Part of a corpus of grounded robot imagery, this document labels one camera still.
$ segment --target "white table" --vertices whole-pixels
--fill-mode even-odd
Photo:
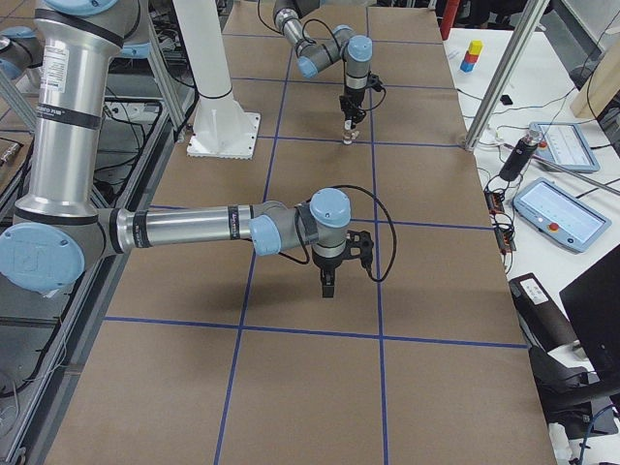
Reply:
[[[510,36],[511,33],[507,31],[453,29],[450,32],[449,39],[445,42],[445,49],[449,58],[449,66],[455,87],[463,92],[482,98],[488,83],[495,73]],[[483,49],[474,71],[463,73],[459,67],[465,51],[472,40],[482,40]],[[510,108],[543,106],[554,99],[563,97],[573,87],[573,82],[544,33],[536,32],[504,91],[505,94],[511,96],[513,105],[505,107],[502,104],[498,104],[495,112],[499,113]],[[576,95],[577,90],[575,89],[568,95],[566,100],[559,100],[544,108],[510,110],[503,114],[494,114],[489,122],[489,127],[495,130],[498,126],[506,124],[525,128],[532,121],[551,121],[554,117],[555,122],[585,121],[575,118],[571,112],[570,104]],[[464,116],[474,116],[480,104],[479,100],[463,93],[459,93],[459,102]],[[464,119],[469,127],[473,118],[465,117]],[[580,127],[591,146],[609,143],[596,121],[581,124]],[[485,132],[481,141],[495,143],[495,131],[493,130]],[[511,128],[501,128],[498,132],[505,142],[512,145],[515,145],[525,134],[525,130]],[[506,160],[510,151],[505,148],[501,150],[502,157]],[[503,165],[503,162],[499,159],[497,147],[479,144],[475,155],[479,168],[489,171],[491,175],[497,174]],[[601,182],[608,182],[620,177],[620,159],[611,147],[595,150],[595,156],[601,165],[601,170],[597,173],[589,174],[589,176]],[[593,186],[568,174],[544,170],[536,162],[532,162],[524,173],[521,188],[541,176],[555,182],[558,186],[574,195],[593,188]],[[482,184],[486,184],[487,175],[483,171],[480,171],[480,180]],[[499,179],[499,182],[491,184],[491,187],[504,187],[505,185],[506,183]],[[620,182],[613,185],[613,187],[620,189]],[[510,204],[514,192],[515,189],[510,189],[504,202],[507,211],[512,216],[514,216],[514,212]],[[612,221],[611,227],[582,254],[574,254],[555,245],[535,228],[518,216],[514,216],[516,230],[514,240],[517,250],[512,256],[513,263],[511,271],[508,273],[508,278],[512,279],[513,277],[533,272],[563,311],[564,308],[559,297],[560,291],[620,242],[620,208],[618,207],[620,205],[620,198],[608,192],[598,190],[583,197],[582,200]],[[559,358],[565,364],[569,366],[578,364],[579,360],[570,352],[558,352]],[[579,452],[578,444],[579,441],[572,441],[571,444],[577,456]],[[588,441],[588,445],[592,449],[586,451],[584,464],[594,464],[600,461],[618,462],[618,457],[620,457],[620,435],[593,438]]]

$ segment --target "blue cable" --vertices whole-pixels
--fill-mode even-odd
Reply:
[[[581,453],[579,454],[579,461],[577,462],[577,465],[583,465],[583,455],[585,454],[585,446],[586,443],[588,442],[588,438],[590,437],[590,434],[592,433],[592,428],[594,428],[594,423],[596,423],[597,419],[599,419],[599,417],[604,414],[607,410],[613,409],[614,405],[607,405],[605,408],[600,409],[596,415],[594,415],[592,417],[592,419],[590,420],[590,422],[588,423],[588,429],[585,431],[585,436],[583,436],[583,443],[581,443]]]

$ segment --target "label on robot arm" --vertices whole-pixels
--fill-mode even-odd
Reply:
[[[534,279],[530,278],[521,281],[521,287],[523,288],[523,291],[525,291],[525,293],[534,302],[534,305],[540,305],[541,303],[549,301],[549,299],[546,298],[546,295],[544,294],[541,287]]]
[[[69,65],[69,51],[65,48],[46,46],[43,59],[43,76],[41,87],[57,92],[65,91],[67,82],[67,67]]]

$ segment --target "red object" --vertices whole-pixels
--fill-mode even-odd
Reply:
[[[480,55],[472,55],[469,51],[466,51],[463,60],[465,60],[465,63],[476,63],[479,56]]]
[[[456,12],[458,11],[458,5],[460,0],[448,0],[446,8],[444,9],[444,17],[442,18],[442,25],[439,30],[442,33],[442,40],[445,41],[450,36],[450,30],[454,25],[454,19],[456,18]]]

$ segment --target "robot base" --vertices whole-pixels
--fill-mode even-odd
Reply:
[[[249,113],[233,98],[201,98],[187,154],[192,157],[251,159],[261,115]]]

